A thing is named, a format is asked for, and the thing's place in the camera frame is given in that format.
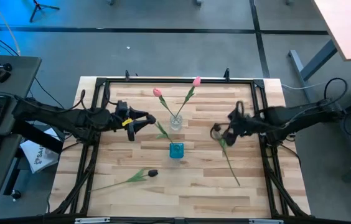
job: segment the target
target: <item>clear glass vase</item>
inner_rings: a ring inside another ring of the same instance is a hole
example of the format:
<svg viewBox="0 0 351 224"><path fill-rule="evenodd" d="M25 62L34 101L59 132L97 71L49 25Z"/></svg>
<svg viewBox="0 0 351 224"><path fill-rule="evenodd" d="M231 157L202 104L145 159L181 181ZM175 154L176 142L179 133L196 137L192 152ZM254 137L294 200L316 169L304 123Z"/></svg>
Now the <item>clear glass vase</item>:
<svg viewBox="0 0 351 224"><path fill-rule="evenodd" d="M175 118L173 115L170 115L170 128L173 129L174 131L179 131L181 130L182 127L182 116L178 114L178 116Z"/></svg>

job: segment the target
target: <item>pink tulip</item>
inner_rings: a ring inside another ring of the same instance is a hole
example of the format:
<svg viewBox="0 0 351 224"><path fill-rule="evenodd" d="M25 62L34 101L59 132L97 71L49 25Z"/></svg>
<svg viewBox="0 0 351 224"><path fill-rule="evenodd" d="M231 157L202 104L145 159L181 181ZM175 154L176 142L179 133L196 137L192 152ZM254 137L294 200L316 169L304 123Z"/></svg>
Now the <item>pink tulip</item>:
<svg viewBox="0 0 351 224"><path fill-rule="evenodd" d="M200 77L196 77L196 79L194 80L194 82L192 84L194 85L194 87L200 86Z"/></svg>
<svg viewBox="0 0 351 224"><path fill-rule="evenodd" d="M162 95L162 91L160 89L153 89L153 95L156 97L160 97Z"/></svg>

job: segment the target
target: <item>gray floor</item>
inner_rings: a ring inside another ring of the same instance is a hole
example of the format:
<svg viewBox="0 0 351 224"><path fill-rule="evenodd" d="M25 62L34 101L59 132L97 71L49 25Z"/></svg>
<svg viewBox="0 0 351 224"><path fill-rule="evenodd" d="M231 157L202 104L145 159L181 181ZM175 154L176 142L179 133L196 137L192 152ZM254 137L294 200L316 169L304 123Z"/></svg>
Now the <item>gray floor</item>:
<svg viewBox="0 0 351 224"><path fill-rule="evenodd" d="M261 29L325 30L311 0L296 0L285 6L283 0L256 0ZM11 25L49 27L131 27L253 29L249 0L204 0L201 8L190 0L118 0L115 6L105 0L45 0L43 4L61 7L47 9L45 15L28 23L32 1L0 1L0 8ZM124 75L125 70L143 76L220 77L228 67L232 77L262 78L254 34L124 34L15 32L22 55L41 57L40 82L64 106L73 103L78 79L82 75ZM8 32L0 32L13 46ZM263 35L263 45L271 78L299 86L288 50L297 50L303 64L330 39L327 35ZM326 82L333 77L351 77L351 62L333 56L311 79ZM351 97L351 80L349 81ZM340 94L338 84L329 94ZM55 104L37 86L35 97ZM315 88L318 99L324 87ZM301 91L284 89L286 103L306 102ZM351 183L341 175L351 166L351 152L335 124L317 124L298 133L297 150L312 214L319 218L351 221ZM0 218L38 215L45 212L45 199L54 174L31 175L21 172L17 188L22 199L13 203L0 197Z"/></svg>

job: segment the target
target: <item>black robotic arm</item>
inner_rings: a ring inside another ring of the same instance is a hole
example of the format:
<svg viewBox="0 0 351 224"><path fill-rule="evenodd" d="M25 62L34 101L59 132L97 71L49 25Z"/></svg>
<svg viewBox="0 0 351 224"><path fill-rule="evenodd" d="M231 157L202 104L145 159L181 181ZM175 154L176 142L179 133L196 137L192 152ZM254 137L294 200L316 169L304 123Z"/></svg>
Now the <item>black robotic arm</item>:
<svg viewBox="0 0 351 224"><path fill-rule="evenodd" d="M93 135L102 131L127 130L128 139L134 140L134 134L156 119L145 111L134 110L126 102L118 101L115 112L97 108L95 111L86 109L65 110L36 101L33 98L17 98L18 102L12 115L16 120L40 121L61 130L70 132L79 141L93 144Z"/></svg>
<svg viewBox="0 0 351 224"><path fill-rule="evenodd" d="M292 108L271 106L251 117L244 114L243 102L238 101L228 119L228 128L221 135L216 134L221 136L228 146L232 146L238 136L251 136L254 133L265 134L268 145L278 146L291 133L317 123L342 119L342 110L331 99L324 99ZM220 130L221 124L214 124L212 132Z"/></svg>

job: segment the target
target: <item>tripod stand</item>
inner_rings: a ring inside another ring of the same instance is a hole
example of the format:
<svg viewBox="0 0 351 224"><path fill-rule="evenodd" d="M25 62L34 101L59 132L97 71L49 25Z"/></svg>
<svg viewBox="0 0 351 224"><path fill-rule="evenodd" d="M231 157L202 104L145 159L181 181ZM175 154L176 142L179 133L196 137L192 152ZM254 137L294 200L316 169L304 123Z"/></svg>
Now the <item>tripod stand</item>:
<svg viewBox="0 0 351 224"><path fill-rule="evenodd" d="M58 7L39 4L36 0L33 0L33 3L35 4L35 7L34 7L34 10L33 10L32 16L30 17L29 22L33 22L34 14L36 14L37 11L42 10L42 9L44 9L44 8L46 8L46 7L49 8L49 9L56 9L56 10L59 10Z"/></svg>

